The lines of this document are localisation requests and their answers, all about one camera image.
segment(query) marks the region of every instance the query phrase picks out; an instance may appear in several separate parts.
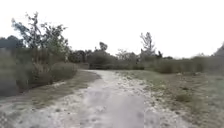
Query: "shrub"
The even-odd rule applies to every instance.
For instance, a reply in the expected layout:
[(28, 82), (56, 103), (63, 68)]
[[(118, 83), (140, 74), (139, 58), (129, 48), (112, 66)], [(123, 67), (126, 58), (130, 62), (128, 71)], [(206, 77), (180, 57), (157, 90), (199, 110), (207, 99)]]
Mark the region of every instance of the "shrub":
[(154, 71), (164, 74), (170, 73), (195, 73), (203, 72), (206, 67), (205, 58), (194, 57), (192, 59), (163, 59), (151, 64)]
[(154, 63), (153, 69), (156, 72), (168, 74), (168, 73), (174, 73), (173, 69), (174, 66), (175, 62), (172, 60), (161, 60), (158, 61), (157, 63)]
[(72, 63), (55, 63), (53, 65), (42, 65), (39, 63), (27, 63), (17, 65), (16, 83), (20, 91), (35, 88), (53, 82), (72, 78), (77, 68)]
[(72, 78), (77, 72), (77, 67), (72, 63), (55, 63), (50, 68), (53, 81)]

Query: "ground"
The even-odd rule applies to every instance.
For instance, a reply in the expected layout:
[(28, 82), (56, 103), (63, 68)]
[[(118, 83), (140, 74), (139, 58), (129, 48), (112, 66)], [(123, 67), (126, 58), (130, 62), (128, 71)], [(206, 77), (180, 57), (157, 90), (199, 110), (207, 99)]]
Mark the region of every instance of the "ground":
[[(161, 106), (150, 92), (144, 90), (147, 83), (142, 80), (127, 78), (114, 71), (84, 73), (97, 74), (93, 76), (100, 79), (86, 81), (88, 87), (78, 90), (78, 83), (75, 86), (71, 80), (47, 86), (42, 91), (32, 90), (22, 98), (2, 99), (0, 124), (16, 128), (193, 127), (175, 112)], [(38, 92), (45, 95), (37, 98)]]
[(224, 127), (224, 77), (220, 74), (159, 74), (123, 71), (128, 78), (146, 81), (146, 91), (198, 128)]

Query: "sky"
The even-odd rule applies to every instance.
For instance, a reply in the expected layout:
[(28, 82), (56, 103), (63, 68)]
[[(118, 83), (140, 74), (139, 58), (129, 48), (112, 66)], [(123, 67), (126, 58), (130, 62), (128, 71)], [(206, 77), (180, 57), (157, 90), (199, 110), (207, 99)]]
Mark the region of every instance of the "sky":
[(115, 55), (118, 49), (140, 53), (141, 33), (150, 32), (164, 56), (210, 55), (224, 41), (223, 0), (1, 0), (0, 37), (18, 35), (11, 19), (41, 21), (68, 27), (72, 49), (92, 49), (99, 42)]

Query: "sandy trail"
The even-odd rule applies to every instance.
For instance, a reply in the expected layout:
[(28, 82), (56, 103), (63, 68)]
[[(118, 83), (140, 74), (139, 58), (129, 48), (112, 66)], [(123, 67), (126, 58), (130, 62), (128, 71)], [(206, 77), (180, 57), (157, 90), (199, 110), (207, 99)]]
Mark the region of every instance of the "sandy trail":
[(156, 103), (144, 82), (112, 71), (53, 105), (0, 101), (0, 124), (16, 128), (188, 128), (190, 124)]

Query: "grass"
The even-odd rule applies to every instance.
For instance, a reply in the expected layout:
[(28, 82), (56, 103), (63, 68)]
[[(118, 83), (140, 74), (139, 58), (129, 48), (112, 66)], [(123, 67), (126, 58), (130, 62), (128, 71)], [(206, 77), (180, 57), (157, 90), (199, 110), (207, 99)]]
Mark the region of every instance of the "grass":
[(33, 104), (34, 107), (43, 108), (51, 105), (54, 100), (72, 94), (74, 90), (88, 87), (87, 83), (100, 78), (99, 75), (86, 71), (78, 71), (74, 78), (61, 82), (61, 85), (41, 86), (22, 94), (23, 100)]
[(185, 111), (184, 119), (199, 128), (224, 127), (224, 77), (221, 75), (159, 74), (150, 71), (123, 71), (126, 76), (147, 81), (164, 107)]

